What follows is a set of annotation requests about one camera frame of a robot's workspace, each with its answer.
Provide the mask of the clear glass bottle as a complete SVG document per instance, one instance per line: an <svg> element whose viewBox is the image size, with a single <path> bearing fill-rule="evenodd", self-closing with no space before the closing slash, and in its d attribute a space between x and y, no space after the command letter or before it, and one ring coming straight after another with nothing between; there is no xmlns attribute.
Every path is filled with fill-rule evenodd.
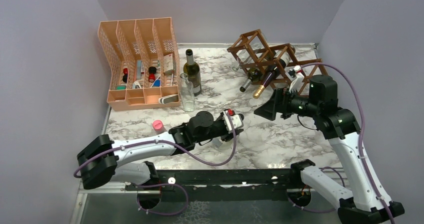
<svg viewBox="0 0 424 224"><path fill-rule="evenodd" d="M193 112L195 108L195 97L193 91L193 84L189 81L188 75L182 73L180 75L180 95L183 110L186 112Z"/></svg>

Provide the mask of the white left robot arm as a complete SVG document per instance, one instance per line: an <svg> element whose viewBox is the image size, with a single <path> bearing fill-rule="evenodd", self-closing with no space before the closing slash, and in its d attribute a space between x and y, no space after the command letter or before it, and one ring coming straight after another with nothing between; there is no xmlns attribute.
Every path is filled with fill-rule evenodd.
<svg viewBox="0 0 424 224"><path fill-rule="evenodd" d="M77 154L78 168L73 176L82 180L86 190L91 190L111 181L117 169L134 161L189 155L197 144L215 138L233 141L236 146L244 118L232 109L225 109L217 118L208 111L200 111L187 122L147 138L122 141L99 135Z"/></svg>

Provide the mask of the dark green wine bottle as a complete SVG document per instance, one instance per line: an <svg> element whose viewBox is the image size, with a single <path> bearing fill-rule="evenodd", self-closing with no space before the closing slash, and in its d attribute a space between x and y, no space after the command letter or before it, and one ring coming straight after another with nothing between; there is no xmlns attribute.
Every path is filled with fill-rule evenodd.
<svg viewBox="0 0 424 224"><path fill-rule="evenodd" d="M193 84L194 96L198 96L202 91L200 66L195 62L191 49L187 49L185 55L186 63L183 66L183 70L188 75L188 80Z"/></svg>

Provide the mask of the clear bottle with white label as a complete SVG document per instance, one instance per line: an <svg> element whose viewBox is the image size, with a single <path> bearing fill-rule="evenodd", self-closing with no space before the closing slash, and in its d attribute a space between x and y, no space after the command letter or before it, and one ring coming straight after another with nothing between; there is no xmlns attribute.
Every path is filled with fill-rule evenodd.
<svg viewBox="0 0 424 224"><path fill-rule="evenodd" d="M214 138L211 143L218 150L227 150L233 146L233 139L223 141L221 138Z"/></svg>

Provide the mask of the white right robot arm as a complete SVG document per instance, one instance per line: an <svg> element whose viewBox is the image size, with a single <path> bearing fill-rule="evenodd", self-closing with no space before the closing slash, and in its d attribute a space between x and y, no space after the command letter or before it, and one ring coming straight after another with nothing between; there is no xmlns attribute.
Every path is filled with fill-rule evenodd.
<svg viewBox="0 0 424 224"><path fill-rule="evenodd" d="M296 188L305 184L315 189L332 204L343 224L380 224L403 215L403 205L387 194L366 156L354 114L339 107L337 83L330 76L315 75L309 86L308 97L276 89L254 113L270 121L277 113L283 119L293 114L312 118L337 154L349 187L328 177L310 160L291 165L289 183Z"/></svg>

